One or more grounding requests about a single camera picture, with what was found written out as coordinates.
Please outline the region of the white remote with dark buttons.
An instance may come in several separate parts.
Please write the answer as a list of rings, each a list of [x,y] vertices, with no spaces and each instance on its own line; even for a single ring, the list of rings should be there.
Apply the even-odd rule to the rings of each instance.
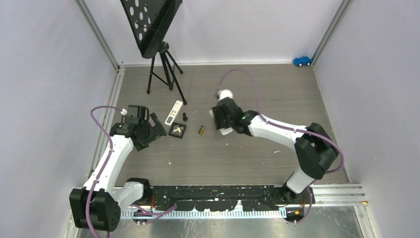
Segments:
[[[214,107],[210,109],[209,113],[214,120],[216,130],[218,130],[221,135],[225,136],[233,131],[233,128],[227,123],[227,116],[222,109]]]

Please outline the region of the green yellow battery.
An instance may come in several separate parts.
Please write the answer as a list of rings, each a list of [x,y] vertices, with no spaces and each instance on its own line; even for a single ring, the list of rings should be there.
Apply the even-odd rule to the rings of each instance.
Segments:
[[[204,130],[205,130],[205,127],[201,125],[201,126],[199,127],[198,134],[199,134],[199,135],[202,135],[202,134],[204,133]]]

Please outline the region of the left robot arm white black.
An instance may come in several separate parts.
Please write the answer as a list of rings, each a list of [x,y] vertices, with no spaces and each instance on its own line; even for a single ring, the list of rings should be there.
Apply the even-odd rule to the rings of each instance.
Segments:
[[[129,105],[127,109],[114,109],[122,114],[121,122],[110,130],[100,127],[107,138],[107,148],[89,179],[69,195],[75,226],[93,234],[115,231],[122,211],[135,202],[147,205],[151,201],[152,189],[146,178],[129,178],[122,188],[114,187],[133,150],[141,151],[167,135],[156,114],[147,107]]]

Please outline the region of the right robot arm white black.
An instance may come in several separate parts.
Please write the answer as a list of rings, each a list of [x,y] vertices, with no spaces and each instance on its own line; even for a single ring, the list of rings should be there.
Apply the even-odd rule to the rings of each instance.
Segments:
[[[299,166],[282,191],[288,203],[300,200],[303,191],[313,181],[322,179],[339,156],[339,149],[317,123],[302,126],[276,121],[256,111],[243,111],[229,97],[219,100],[210,109],[210,116],[222,135],[235,131],[277,142],[296,152]]]

